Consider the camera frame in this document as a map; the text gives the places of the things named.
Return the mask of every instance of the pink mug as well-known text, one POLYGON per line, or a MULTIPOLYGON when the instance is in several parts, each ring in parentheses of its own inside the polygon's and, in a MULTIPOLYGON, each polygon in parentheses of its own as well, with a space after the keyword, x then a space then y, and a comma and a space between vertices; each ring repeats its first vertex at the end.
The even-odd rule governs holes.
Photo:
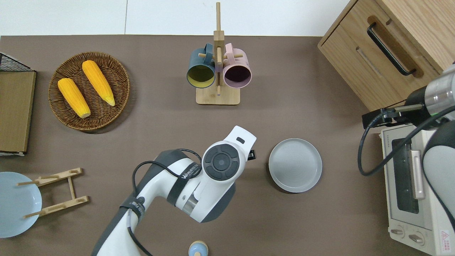
POLYGON ((225 45, 227 59, 223 61, 223 80, 232 88, 243 88, 251 82, 251 69, 244 51, 233 48, 232 43, 225 45))

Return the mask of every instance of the woven tray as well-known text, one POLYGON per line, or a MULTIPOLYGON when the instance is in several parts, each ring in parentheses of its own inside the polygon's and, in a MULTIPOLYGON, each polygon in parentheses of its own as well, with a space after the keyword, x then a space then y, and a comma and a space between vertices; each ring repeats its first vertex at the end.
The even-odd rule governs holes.
POLYGON ((126 106, 130 95, 130 79, 122 64, 112 56, 102 52, 83 52, 65 61, 57 68, 49 84, 49 104, 55 116, 64 125, 80 130, 93 131, 114 121, 126 106), (95 91, 82 70, 82 63, 93 60, 111 86, 115 106, 110 106, 95 91), (90 116, 80 118, 70 107, 58 89, 62 78, 71 78, 84 96, 90 109, 90 116))

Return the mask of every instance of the warning label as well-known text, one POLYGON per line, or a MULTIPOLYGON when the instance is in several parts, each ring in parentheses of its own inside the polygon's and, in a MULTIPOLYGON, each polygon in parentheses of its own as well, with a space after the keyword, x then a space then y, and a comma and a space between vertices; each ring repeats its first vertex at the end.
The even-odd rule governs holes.
POLYGON ((443 252, 450 252, 450 237, 448 230, 441 230, 441 245, 443 252))

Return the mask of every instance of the yellow corn cob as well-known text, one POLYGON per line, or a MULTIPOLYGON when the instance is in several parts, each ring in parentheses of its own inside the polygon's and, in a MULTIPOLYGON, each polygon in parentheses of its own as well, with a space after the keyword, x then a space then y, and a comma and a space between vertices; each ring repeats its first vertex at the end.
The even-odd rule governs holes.
POLYGON ((100 95, 100 97, 109 105, 115 106, 114 95, 112 94, 111 87, 98 65, 94 61, 84 61, 82 63, 82 70, 95 88, 98 95, 100 95))
POLYGON ((90 109, 73 80, 62 78, 57 85, 65 100, 80 118, 90 116, 90 109))

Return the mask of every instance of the oven window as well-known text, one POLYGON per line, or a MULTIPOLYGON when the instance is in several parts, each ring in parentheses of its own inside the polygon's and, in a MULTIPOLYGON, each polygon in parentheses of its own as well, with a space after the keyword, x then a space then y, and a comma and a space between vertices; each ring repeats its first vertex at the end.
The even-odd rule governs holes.
MULTIPOLYGON (((395 149, 402 140, 402 138, 392 140, 392 149, 395 149)), ((411 142, 402 147, 393 157, 395 188, 398 209, 417 214, 419 213, 419 203, 412 196, 411 170, 407 155, 407 151, 410 149, 411 142)))

